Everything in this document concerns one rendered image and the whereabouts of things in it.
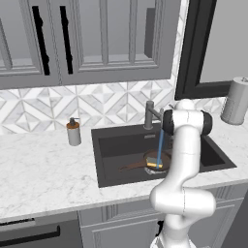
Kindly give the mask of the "grey upper cupboard door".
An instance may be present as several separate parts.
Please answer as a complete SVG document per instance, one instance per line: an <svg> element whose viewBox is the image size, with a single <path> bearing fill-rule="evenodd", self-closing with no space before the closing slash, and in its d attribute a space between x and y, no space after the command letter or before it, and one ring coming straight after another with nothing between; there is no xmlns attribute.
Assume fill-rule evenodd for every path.
<svg viewBox="0 0 248 248"><path fill-rule="evenodd" d="M0 0L0 90L58 86L48 0ZM32 7L43 20L50 75L44 74Z"/></svg>
<svg viewBox="0 0 248 248"><path fill-rule="evenodd" d="M50 0L64 85L171 77L181 0ZM69 75L60 6L66 6Z"/></svg>

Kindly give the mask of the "grey tap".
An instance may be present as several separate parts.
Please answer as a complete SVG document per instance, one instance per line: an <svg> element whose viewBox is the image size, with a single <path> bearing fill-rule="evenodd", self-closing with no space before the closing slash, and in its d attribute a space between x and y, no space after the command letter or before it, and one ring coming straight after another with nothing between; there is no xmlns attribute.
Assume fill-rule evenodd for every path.
<svg viewBox="0 0 248 248"><path fill-rule="evenodd" d="M147 101L145 106L145 116L144 116L144 125L143 128L145 130L152 130L153 129L153 118L156 118L160 121L160 123L163 123L163 117L164 117L164 109L161 108L159 111L157 111L154 108L154 102L153 101Z"/></svg>

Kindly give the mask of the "grey lower cupboard door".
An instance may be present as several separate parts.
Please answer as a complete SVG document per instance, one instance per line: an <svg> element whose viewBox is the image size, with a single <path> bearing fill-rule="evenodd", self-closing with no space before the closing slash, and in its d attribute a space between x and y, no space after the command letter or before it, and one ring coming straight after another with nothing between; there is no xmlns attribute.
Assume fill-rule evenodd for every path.
<svg viewBox="0 0 248 248"><path fill-rule="evenodd" d="M82 248L150 248L164 218L152 213L81 227Z"/></svg>
<svg viewBox="0 0 248 248"><path fill-rule="evenodd" d="M214 214L199 220L189 230L197 248L221 248L243 199L220 201Z"/></svg>

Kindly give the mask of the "brown pan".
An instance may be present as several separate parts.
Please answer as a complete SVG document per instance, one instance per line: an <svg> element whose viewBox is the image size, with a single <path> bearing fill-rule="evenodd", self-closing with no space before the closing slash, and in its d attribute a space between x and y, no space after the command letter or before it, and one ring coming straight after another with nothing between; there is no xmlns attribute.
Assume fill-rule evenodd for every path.
<svg viewBox="0 0 248 248"><path fill-rule="evenodd" d="M146 164L146 158L147 157L153 157L157 159L157 150L156 149L150 149L148 151L146 151L143 154L143 158L139 161L139 162L135 162L133 164L124 166L122 168L120 168L120 171L124 171L124 170L132 170L132 169L137 169L137 168L146 168L146 169L150 169L152 171L158 171L158 172L162 172L162 171L167 171L170 168L171 165L171 153L167 150L162 150L162 154L161 154L161 159L163 162L163 167L161 169L156 169L153 167L149 167Z"/></svg>

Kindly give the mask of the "grey paper towel roll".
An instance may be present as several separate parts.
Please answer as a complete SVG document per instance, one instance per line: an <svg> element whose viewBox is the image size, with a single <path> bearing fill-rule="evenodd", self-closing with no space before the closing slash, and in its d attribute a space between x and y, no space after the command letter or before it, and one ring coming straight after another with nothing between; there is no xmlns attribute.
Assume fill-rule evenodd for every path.
<svg viewBox="0 0 248 248"><path fill-rule="evenodd" d="M248 110L248 77L235 77L226 97L221 119L231 125L241 125Z"/></svg>

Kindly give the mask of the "dark grey dishwasher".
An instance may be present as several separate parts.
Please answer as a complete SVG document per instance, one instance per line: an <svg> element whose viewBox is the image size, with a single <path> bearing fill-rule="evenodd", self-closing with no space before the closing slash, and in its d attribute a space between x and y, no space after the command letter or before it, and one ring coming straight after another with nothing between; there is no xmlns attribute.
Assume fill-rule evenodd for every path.
<svg viewBox="0 0 248 248"><path fill-rule="evenodd" d="M0 248L82 248L78 215L75 212L0 223L0 240L50 233L60 226L58 237Z"/></svg>

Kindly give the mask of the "black window frame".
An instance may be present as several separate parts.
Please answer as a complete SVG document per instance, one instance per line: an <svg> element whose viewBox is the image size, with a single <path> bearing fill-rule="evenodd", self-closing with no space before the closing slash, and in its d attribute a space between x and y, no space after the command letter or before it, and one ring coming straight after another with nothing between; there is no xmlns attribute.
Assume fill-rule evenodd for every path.
<svg viewBox="0 0 248 248"><path fill-rule="evenodd" d="M248 78L248 0L189 0L175 98L224 97Z"/></svg>

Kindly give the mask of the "black sink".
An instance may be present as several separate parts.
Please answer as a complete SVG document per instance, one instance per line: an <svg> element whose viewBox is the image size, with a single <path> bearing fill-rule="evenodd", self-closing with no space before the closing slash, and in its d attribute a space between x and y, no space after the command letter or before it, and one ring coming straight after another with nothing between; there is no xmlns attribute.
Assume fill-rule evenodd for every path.
<svg viewBox="0 0 248 248"><path fill-rule="evenodd" d="M144 162L145 152L152 150L157 157L160 123L151 131L143 124L92 129L92 142L99 188L165 178L167 172L134 168L120 170L133 163ZM236 165L209 137L201 137L201 172L234 169Z"/></svg>

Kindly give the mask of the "grey soap dispenser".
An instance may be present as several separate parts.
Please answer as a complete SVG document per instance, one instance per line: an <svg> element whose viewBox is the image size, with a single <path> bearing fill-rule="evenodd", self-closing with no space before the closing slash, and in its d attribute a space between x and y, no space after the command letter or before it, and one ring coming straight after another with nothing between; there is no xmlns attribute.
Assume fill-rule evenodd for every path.
<svg viewBox="0 0 248 248"><path fill-rule="evenodd" d="M78 146L81 144L80 126L76 118L71 117L66 125L69 145Z"/></svg>

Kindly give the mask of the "yellow sponge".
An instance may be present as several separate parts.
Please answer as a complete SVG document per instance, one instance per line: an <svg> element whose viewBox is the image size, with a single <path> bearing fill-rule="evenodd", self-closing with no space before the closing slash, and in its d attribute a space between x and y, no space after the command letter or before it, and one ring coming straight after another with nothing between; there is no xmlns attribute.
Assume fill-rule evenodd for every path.
<svg viewBox="0 0 248 248"><path fill-rule="evenodd" d="M163 167L163 163L157 162L157 159L153 158L153 157L147 157L146 158L146 164L149 167L158 168L158 169L161 169Z"/></svg>

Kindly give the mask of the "grey cupboard door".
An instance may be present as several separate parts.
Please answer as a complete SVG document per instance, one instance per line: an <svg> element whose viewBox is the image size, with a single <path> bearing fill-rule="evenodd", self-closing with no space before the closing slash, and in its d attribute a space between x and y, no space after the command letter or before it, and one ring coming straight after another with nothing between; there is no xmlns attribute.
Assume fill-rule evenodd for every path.
<svg viewBox="0 0 248 248"><path fill-rule="evenodd" d="M64 85L171 77L181 0L50 0ZM66 6L69 75L60 6Z"/></svg>
<svg viewBox="0 0 248 248"><path fill-rule="evenodd" d="M58 86L48 0L0 0L0 90ZM32 7L43 20L50 75L44 74Z"/></svg>
<svg viewBox="0 0 248 248"><path fill-rule="evenodd" d="M197 248L221 248L243 199L220 201L214 214L199 220L189 230Z"/></svg>
<svg viewBox="0 0 248 248"><path fill-rule="evenodd" d="M152 213L81 227L82 248L150 248L164 218Z"/></svg>

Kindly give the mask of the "blue water stream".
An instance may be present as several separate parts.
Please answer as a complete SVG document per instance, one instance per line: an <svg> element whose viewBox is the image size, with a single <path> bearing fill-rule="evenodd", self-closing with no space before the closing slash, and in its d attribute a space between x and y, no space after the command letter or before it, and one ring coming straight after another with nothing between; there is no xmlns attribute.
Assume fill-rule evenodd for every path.
<svg viewBox="0 0 248 248"><path fill-rule="evenodd" d="M163 162L161 159L161 154L162 154L162 148L164 144L164 130L160 130L160 137L159 137L159 145L158 145L158 150L157 150L157 165L156 169L159 169L161 166L163 166Z"/></svg>

